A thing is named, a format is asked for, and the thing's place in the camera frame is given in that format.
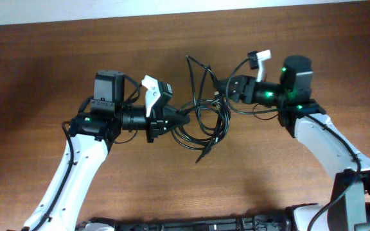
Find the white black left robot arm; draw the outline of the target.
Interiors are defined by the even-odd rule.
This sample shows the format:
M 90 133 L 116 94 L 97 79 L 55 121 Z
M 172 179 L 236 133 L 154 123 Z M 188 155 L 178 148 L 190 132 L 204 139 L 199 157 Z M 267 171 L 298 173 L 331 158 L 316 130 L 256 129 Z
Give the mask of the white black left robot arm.
M 123 130 L 144 130 L 152 143 L 190 122 L 168 104 L 171 98 L 171 86 L 151 76 L 138 83 L 120 71 L 98 71 L 94 94 L 74 118 L 62 123 L 62 160 L 23 230 L 74 230 L 90 184 Z

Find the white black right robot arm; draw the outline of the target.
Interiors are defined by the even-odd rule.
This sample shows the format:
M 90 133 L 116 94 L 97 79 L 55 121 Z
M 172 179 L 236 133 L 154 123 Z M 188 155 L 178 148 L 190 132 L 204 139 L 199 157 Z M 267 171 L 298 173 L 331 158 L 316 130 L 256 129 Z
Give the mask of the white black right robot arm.
M 330 202 L 287 207 L 284 230 L 370 230 L 370 158 L 342 135 L 311 97 L 312 62 L 301 55 L 285 58 L 279 83 L 262 80 L 263 59 L 249 55 L 255 77 L 232 73 L 214 86 L 227 102 L 275 107 L 279 123 L 307 147 L 333 178 Z

